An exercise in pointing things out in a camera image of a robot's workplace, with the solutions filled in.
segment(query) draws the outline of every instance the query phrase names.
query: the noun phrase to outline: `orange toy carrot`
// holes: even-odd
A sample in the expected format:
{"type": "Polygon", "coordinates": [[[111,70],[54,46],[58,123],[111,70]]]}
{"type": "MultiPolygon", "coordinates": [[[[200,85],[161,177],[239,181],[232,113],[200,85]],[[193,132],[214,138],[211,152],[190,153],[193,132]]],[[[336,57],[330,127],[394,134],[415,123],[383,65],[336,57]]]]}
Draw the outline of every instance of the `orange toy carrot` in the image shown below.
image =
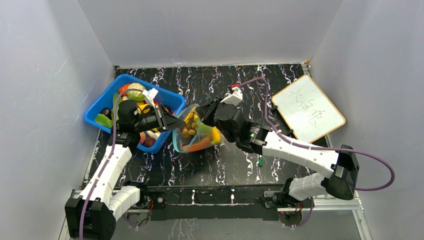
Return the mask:
{"type": "Polygon", "coordinates": [[[207,136],[200,140],[197,143],[192,144],[188,149],[187,152],[195,152],[202,149],[205,149],[208,145],[211,144],[211,136],[207,136]]]}
{"type": "Polygon", "coordinates": [[[128,83],[128,84],[124,85],[123,87],[121,87],[121,88],[119,89],[119,93],[122,93],[123,91],[127,90],[128,86],[129,86],[130,84],[131,84],[131,83],[128,83]]]}

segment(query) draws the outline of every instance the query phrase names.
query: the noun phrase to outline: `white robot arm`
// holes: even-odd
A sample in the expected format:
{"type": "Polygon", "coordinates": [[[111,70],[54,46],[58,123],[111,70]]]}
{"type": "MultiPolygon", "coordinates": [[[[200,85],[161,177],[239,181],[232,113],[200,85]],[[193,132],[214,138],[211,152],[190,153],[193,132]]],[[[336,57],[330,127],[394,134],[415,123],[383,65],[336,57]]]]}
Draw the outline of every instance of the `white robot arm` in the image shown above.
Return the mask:
{"type": "MultiPolygon", "coordinates": [[[[316,173],[302,177],[290,178],[283,185],[282,191],[267,191],[262,196],[266,208],[292,206],[313,196],[331,194],[336,198],[350,200],[354,196],[359,165],[352,153],[328,150],[310,150],[293,146],[283,141],[269,127],[245,120],[240,109],[235,105],[243,100],[241,90],[232,86],[232,93],[224,99],[216,98],[211,103],[196,108],[201,121],[209,126],[216,126],[229,142],[248,153],[272,156],[305,166],[316,173]]],[[[132,156],[139,140],[139,133],[152,128],[169,130],[185,125],[181,120],[166,114],[163,106],[154,107],[152,115],[138,116],[137,104],[123,101],[119,105],[119,132],[113,155],[108,158],[112,146],[108,145],[103,160],[94,176],[78,198],[70,198],[65,206],[69,233],[72,238],[78,237],[82,204],[89,201],[89,210],[85,213],[87,229],[84,238],[110,239],[115,231],[116,221],[133,205],[148,202],[148,187],[143,183],[128,182],[113,195],[113,189],[121,172],[132,156]]],[[[313,144],[290,139],[292,143],[301,143],[311,147],[313,144]]]]}

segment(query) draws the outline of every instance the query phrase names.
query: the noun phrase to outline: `chinese characters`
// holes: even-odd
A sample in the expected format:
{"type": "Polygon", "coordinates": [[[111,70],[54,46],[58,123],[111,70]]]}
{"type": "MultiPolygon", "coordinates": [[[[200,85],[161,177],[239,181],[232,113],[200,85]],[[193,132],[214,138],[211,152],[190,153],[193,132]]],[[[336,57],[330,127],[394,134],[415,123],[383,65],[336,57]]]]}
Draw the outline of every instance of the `chinese characters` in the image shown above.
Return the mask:
{"type": "Polygon", "coordinates": [[[319,119],[323,118],[323,114],[325,110],[315,110],[313,98],[312,99],[305,99],[302,97],[301,90],[298,91],[290,91],[292,94],[288,96],[288,98],[293,98],[296,100],[297,106],[303,110],[304,113],[307,114],[307,117],[309,118],[309,123],[317,127],[317,121],[319,119]]]}

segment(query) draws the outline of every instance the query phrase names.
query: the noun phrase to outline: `white wall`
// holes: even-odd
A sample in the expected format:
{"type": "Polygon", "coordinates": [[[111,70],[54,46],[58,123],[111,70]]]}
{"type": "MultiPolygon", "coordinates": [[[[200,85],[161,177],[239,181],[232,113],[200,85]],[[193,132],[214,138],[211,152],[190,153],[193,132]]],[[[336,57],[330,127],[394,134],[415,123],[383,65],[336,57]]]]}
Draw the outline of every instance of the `white wall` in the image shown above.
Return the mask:
{"type": "MultiPolygon", "coordinates": [[[[386,159],[394,184],[361,192],[373,239],[423,239],[424,2],[345,0],[311,62],[311,74],[345,115],[331,134],[386,159]]],[[[361,157],[358,186],[389,172],[361,157]]]]}
{"type": "Polygon", "coordinates": [[[78,1],[1,1],[2,239],[57,239],[95,142],[83,113],[112,77],[78,1]]]}
{"type": "Polygon", "coordinates": [[[114,65],[310,60],[342,0],[79,0],[114,65]]]}

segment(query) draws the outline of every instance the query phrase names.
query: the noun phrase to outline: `black marble surface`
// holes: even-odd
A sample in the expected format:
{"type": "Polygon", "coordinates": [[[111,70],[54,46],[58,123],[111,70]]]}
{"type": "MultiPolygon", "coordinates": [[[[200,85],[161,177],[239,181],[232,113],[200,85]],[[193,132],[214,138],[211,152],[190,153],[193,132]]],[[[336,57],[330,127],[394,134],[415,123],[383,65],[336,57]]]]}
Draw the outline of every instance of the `black marble surface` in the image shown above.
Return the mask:
{"type": "MultiPolygon", "coordinates": [[[[243,83],[255,77],[268,79],[271,99],[273,94],[304,73],[300,64],[272,64],[117,69],[115,76],[120,74],[130,74],[183,95],[188,107],[223,97],[228,85],[243,83]]],[[[240,105],[246,118],[260,124],[265,124],[265,87],[262,82],[245,86],[240,105]]],[[[269,118],[283,133],[287,131],[278,112],[269,113],[269,118]]],[[[108,139],[108,133],[100,134],[90,178],[105,154],[108,139]]],[[[322,138],[315,144],[326,146],[326,141],[322,138]]],[[[245,153],[227,141],[220,146],[197,152],[178,153],[174,150],[172,137],[169,137],[157,154],[136,151],[124,167],[117,187],[128,180],[145,182],[148,186],[282,184],[287,178],[301,178],[310,173],[305,167],[271,156],[264,156],[263,166],[259,167],[257,154],[245,153]]]]}

